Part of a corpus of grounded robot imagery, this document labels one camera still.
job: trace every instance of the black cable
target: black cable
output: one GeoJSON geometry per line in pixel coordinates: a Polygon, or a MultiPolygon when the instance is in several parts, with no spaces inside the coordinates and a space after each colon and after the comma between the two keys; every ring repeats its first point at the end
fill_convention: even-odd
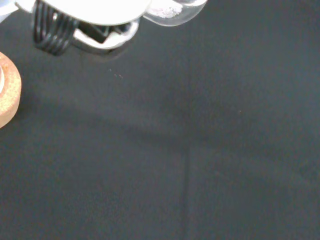
{"type": "Polygon", "coordinates": [[[59,56],[70,45],[79,21],[41,0],[33,7],[33,42],[37,49],[59,56]]]}

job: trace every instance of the black cloth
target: black cloth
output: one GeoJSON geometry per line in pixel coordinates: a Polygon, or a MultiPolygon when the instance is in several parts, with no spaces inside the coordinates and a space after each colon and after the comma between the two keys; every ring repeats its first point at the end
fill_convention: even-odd
{"type": "Polygon", "coordinates": [[[319,240],[320,14],[209,0],[114,61],[0,25],[22,96],[0,130],[1,240],[319,240]]]}

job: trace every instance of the cork coaster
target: cork coaster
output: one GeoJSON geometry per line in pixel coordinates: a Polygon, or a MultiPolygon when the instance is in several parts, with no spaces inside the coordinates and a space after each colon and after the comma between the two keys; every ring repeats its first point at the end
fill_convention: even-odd
{"type": "Polygon", "coordinates": [[[15,116],[21,95],[21,77],[15,64],[0,52],[0,128],[15,116]]]}

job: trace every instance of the black tablecloth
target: black tablecloth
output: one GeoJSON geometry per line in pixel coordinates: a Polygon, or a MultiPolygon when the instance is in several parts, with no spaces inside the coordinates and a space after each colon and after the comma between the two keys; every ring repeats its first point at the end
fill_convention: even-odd
{"type": "Polygon", "coordinates": [[[320,239],[320,14],[210,0],[104,61],[0,25],[22,96],[0,130],[2,240],[320,239]]]}

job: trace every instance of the white object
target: white object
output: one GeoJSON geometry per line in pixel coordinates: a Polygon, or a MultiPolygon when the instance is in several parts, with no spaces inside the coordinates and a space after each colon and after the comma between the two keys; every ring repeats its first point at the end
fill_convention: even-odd
{"type": "Polygon", "coordinates": [[[99,43],[95,41],[94,39],[88,37],[78,29],[75,30],[73,37],[78,41],[81,41],[82,43],[87,44],[93,48],[100,49],[100,50],[112,50],[112,49],[121,47],[127,41],[132,39],[137,33],[138,28],[139,28],[139,21],[135,20],[131,22],[131,26],[128,31],[126,31],[123,34],[112,32],[103,43],[99,43]]]}
{"type": "Polygon", "coordinates": [[[0,0],[0,23],[17,10],[14,0],[0,0]]]}
{"type": "MultiPolygon", "coordinates": [[[[81,22],[102,26],[130,23],[127,31],[111,32],[103,43],[97,42],[79,29],[73,37],[79,42],[99,50],[121,47],[134,37],[140,17],[162,26],[177,26],[194,18],[207,0],[41,0],[56,10],[81,22]]],[[[0,0],[0,22],[18,7],[33,13],[36,0],[0,0]]]]}
{"type": "Polygon", "coordinates": [[[141,17],[152,0],[44,0],[55,9],[96,25],[115,26],[141,17]]]}

